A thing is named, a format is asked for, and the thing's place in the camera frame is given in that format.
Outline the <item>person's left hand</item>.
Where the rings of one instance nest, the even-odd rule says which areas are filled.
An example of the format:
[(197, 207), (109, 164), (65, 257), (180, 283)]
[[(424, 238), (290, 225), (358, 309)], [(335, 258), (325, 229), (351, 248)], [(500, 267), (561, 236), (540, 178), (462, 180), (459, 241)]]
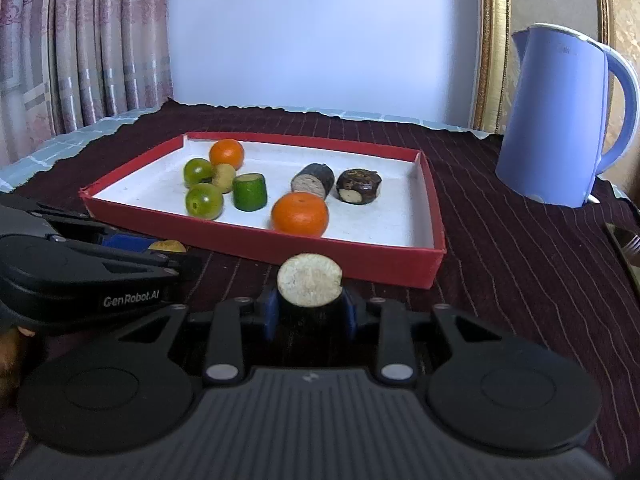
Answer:
[(36, 333), (24, 327), (12, 327), (1, 334), (0, 396), (4, 402), (25, 373), (38, 361)]

